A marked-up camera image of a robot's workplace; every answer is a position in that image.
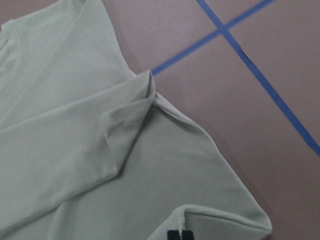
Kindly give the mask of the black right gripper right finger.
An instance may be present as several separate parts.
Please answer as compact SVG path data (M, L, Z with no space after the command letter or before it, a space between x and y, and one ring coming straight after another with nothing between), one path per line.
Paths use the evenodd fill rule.
M194 240L194 234L191 230L182 231L182 240Z

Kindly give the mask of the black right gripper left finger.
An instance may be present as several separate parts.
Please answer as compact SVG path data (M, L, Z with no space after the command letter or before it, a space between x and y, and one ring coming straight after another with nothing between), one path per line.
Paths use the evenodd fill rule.
M168 240L181 240L180 232L175 230L168 230L167 231L167 239Z

